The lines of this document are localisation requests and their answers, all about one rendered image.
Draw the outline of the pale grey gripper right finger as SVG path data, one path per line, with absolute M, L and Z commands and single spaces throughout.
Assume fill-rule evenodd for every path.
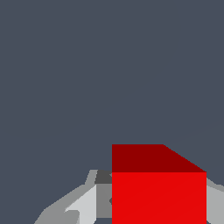
M 224 186 L 206 180 L 206 220 L 210 224 L 224 224 Z

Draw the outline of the red cube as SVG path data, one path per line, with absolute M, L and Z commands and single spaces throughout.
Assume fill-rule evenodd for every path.
M 114 144 L 112 224 L 207 224 L 207 173 L 163 144 Z

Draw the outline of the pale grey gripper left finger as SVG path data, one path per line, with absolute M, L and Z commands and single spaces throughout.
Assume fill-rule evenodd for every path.
M 95 224 L 112 218 L 112 171 L 90 170 L 83 185 L 44 209 L 34 224 Z

